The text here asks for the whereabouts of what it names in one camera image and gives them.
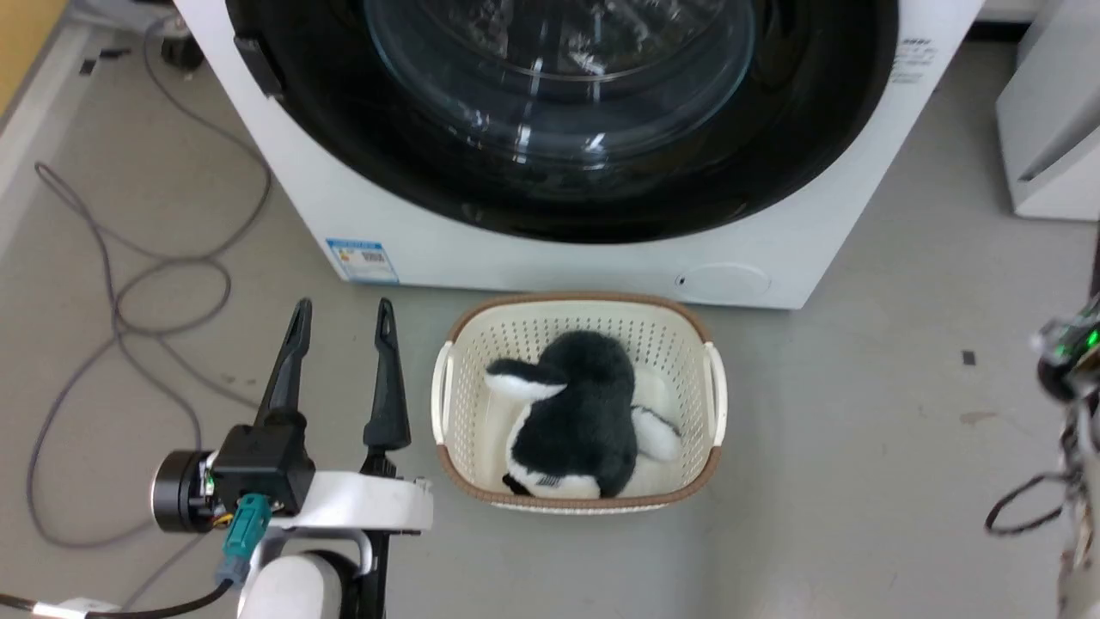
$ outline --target white cabinet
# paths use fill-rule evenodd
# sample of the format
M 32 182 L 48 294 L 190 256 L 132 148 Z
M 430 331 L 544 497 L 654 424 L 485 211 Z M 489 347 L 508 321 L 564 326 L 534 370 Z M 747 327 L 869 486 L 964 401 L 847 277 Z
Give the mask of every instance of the white cabinet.
M 1100 2 L 1064 0 L 1036 24 L 997 101 L 1013 208 L 1023 217 L 1100 220 Z

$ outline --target laundry basket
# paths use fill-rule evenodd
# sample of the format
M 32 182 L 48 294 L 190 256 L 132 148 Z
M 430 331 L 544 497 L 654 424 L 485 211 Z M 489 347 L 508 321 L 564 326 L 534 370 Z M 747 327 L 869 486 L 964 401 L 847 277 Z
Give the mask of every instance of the laundry basket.
M 505 443 L 522 405 L 485 386 L 502 357 L 535 363 L 559 335 L 594 331 L 619 341 L 635 364 L 635 404 L 673 422 L 679 462 L 639 457 L 626 489 L 612 499 L 513 495 L 502 482 Z M 432 377 L 431 425 L 440 461 L 465 493 L 525 511 L 600 515 L 664 507 L 697 493 L 714 475 L 726 431 L 726 375 L 698 319 L 671 300 L 627 294 L 538 294 L 495 298 L 455 323 Z

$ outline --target black and white plush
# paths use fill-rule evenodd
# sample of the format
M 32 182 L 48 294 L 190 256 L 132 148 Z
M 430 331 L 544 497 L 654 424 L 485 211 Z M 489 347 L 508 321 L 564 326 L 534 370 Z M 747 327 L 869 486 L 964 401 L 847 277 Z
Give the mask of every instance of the black and white plush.
M 570 332 L 537 365 L 498 360 L 486 368 L 490 389 L 527 402 L 506 444 L 504 483 L 516 495 L 615 497 L 641 453 L 671 462 L 679 431 L 656 412 L 631 407 L 634 366 L 623 346 L 593 332 Z

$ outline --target basket handle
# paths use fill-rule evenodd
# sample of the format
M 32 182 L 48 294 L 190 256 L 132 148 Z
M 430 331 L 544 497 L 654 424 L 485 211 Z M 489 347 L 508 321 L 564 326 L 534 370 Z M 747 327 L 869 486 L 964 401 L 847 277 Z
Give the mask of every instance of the basket handle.
M 431 374 L 431 434 L 435 436 L 437 445 L 443 444 L 443 435 L 451 417 L 451 390 L 449 386 L 454 376 L 454 366 L 451 363 L 451 347 L 453 346 L 453 342 L 448 342 L 439 350 L 439 356 L 436 357 L 436 369 Z
M 714 446 L 721 447 L 726 439 L 726 418 L 729 408 L 729 394 L 726 385 L 726 366 L 722 363 L 722 355 L 714 347 L 714 343 L 707 342 L 703 345 L 706 350 L 707 361 L 711 366 L 711 389 L 714 391 Z

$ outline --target gray floor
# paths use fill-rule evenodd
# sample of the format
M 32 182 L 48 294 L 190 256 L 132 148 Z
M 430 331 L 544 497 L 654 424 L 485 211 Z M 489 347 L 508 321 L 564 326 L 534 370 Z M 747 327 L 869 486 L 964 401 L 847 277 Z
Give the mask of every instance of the gray floor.
M 395 543 L 391 617 L 1053 617 L 1058 532 L 996 541 L 981 523 L 1001 493 L 1055 462 L 1058 411 L 1032 380 L 1027 338 L 1082 301 L 1094 230 L 1007 214 L 991 110 L 1010 73 L 1009 47 L 964 49 L 803 311 L 700 309 L 733 386 L 725 456 L 703 494 L 659 512 L 538 517 L 455 490 L 432 450 L 428 382 L 447 330 L 485 295 L 340 283 L 280 191 L 226 256 L 235 278 L 224 314 L 175 342 L 207 376 L 257 398 L 294 300 L 311 296 L 308 446 L 321 467 L 353 468 L 374 308 L 383 292 L 394 299 L 416 440 L 397 460 L 436 480 L 437 524 Z M 244 215 L 254 167 L 163 104 L 135 58 L 101 63 L 94 79 L 57 169 L 148 245 L 212 245 Z M 209 71 L 170 81 L 240 130 Z M 122 277 L 145 264 L 112 255 Z M 219 289 L 210 273 L 185 270 L 128 309 L 175 322 Z M 0 263 L 0 589 L 125 599 L 187 540 L 148 532 L 61 551 L 34 535 L 21 499 L 51 399 L 108 335 L 91 237 L 45 191 Z M 197 406 L 209 441 L 251 419 L 154 346 L 134 349 Z M 48 526 L 90 539 L 146 519 L 154 467 L 189 446 L 183 417 L 117 354 L 64 416 L 37 484 Z M 140 607 L 205 593 L 219 545 L 205 540 Z M 194 616 L 230 617 L 232 605 Z

